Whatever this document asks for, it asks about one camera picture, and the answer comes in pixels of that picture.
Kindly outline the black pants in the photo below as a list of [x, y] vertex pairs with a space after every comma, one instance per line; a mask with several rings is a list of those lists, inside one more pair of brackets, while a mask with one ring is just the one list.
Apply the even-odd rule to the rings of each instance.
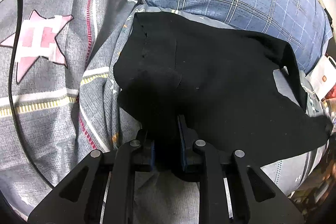
[[257, 166], [325, 145], [331, 121], [306, 114], [291, 45], [169, 12], [142, 12], [116, 64], [118, 104], [162, 135], [185, 117], [200, 138]]

